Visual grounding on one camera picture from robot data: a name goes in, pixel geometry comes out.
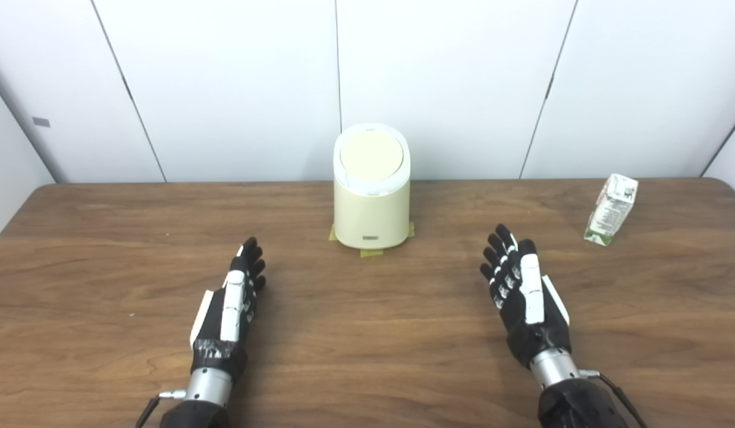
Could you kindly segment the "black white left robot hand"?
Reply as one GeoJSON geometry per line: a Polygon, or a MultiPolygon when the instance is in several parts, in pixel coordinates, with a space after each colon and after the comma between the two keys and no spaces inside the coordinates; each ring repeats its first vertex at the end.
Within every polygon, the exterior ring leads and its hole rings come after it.
{"type": "Polygon", "coordinates": [[[233,257],[222,287],[207,290],[190,335],[191,372],[216,369],[236,382],[246,367],[246,339],[257,313],[257,295],[265,285],[263,250],[248,238],[233,257]]]}

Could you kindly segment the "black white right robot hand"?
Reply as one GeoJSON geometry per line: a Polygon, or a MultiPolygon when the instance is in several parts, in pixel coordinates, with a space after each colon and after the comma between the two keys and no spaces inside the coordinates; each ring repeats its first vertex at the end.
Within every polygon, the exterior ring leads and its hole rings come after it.
{"type": "Polygon", "coordinates": [[[568,311],[549,276],[542,273],[533,240],[517,241],[506,225],[498,224],[487,242],[480,272],[513,357],[528,368],[546,350],[572,352],[568,311]]]}

